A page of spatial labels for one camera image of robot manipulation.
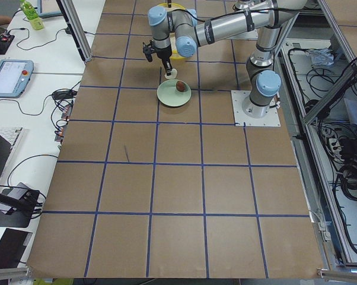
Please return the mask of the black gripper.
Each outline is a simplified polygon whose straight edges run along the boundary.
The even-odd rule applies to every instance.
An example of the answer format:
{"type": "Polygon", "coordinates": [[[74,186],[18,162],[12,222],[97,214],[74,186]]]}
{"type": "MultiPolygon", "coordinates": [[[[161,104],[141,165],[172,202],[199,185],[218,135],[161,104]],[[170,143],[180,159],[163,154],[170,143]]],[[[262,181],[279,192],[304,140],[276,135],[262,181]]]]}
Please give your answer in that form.
{"type": "Polygon", "coordinates": [[[169,77],[172,74],[173,67],[170,62],[170,46],[159,48],[154,45],[152,40],[148,44],[143,43],[142,51],[148,62],[152,62],[152,54],[156,53],[158,58],[162,60],[165,76],[169,77]]]}

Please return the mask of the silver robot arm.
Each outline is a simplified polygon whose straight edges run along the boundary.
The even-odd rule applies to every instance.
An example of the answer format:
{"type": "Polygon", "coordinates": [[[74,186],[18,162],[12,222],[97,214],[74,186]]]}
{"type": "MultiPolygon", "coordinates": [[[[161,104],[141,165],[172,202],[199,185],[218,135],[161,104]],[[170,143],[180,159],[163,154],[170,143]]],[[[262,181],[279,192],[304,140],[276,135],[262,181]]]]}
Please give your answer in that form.
{"type": "Polygon", "coordinates": [[[247,116],[260,119],[266,115],[271,100],[281,87],[281,78],[273,70],[281,28],[298,15],[305,4],[305,1],[289,0],[268,0],[258,4],[237,1],[233,12],[207,20],[198,19],[194,9],[167,11],[157,5],[148,11],[152,40],[144,44],[142,50],[149,62],[152,54],[157,54],[166,74],[171,75],[170,34],[175,35],[178,54],[188,58],[201,46],[257,29],[256,48],[246,66],[252,90],[244,99],[242,108],[247,116]]]}

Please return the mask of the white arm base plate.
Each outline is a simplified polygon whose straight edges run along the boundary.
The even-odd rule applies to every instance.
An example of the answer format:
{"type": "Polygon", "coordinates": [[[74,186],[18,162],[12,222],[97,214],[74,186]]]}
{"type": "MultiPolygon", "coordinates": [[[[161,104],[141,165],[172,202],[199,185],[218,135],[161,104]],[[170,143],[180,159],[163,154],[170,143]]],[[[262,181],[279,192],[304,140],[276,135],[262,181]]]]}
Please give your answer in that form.
{"type": "Polygon", "coordinates": [[[281,126],[275,98],[269,105],[260,107],[251,102],[250,90],[232,90],[231,97],[236,126],[281,126]]]}

